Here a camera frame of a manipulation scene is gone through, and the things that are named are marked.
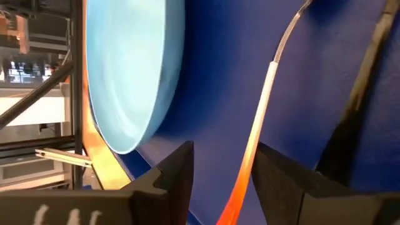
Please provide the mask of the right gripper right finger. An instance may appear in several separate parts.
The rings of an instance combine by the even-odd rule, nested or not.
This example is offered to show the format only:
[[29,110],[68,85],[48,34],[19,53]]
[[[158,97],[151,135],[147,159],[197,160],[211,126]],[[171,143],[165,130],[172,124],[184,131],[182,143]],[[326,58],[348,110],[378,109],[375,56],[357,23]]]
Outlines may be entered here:
[[268,225],[398,225],[398,192],[359,192],[259,143],[252,181]]

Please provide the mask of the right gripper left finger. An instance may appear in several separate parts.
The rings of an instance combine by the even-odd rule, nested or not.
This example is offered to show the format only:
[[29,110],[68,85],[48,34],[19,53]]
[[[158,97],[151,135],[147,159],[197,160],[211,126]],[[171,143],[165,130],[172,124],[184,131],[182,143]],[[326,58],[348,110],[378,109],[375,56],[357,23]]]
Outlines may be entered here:
[[194,143],[186,141],[131,183],[133,224],[186,224],[194,179]]

